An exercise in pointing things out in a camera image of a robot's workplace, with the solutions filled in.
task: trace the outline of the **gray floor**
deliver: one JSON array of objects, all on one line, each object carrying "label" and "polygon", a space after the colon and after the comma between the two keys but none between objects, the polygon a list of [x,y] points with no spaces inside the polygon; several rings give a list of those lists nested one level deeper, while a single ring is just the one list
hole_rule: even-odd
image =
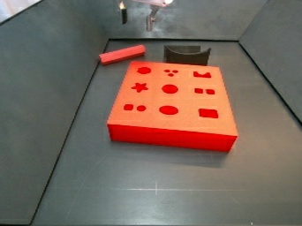
[{"label": "gray floor", "polygon": [[111,142],[105,120],[129,61],[99,66],[77,112],[33,225],[300,224],[302,130],[236,42],[144,44],[140,61],[165,44],[212,48],[239,138],[228,154]]}]

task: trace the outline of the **red rectangular block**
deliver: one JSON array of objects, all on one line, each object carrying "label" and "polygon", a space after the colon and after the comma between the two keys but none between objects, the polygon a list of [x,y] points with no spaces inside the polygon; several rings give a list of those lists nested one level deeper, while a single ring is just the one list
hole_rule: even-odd
[{"label": "red rectangular block", "polygon": [[132,62],[107,127],[111,140],[228,152],[238,133],[219,68]]},{"label": "red rectangular block", "polygon": [[133,57],[143,56],[145,53],[145,47],[137,45],[125,49],[120,49],[99,55],[101,65],[108,65],[115,62],[127,60]]}]

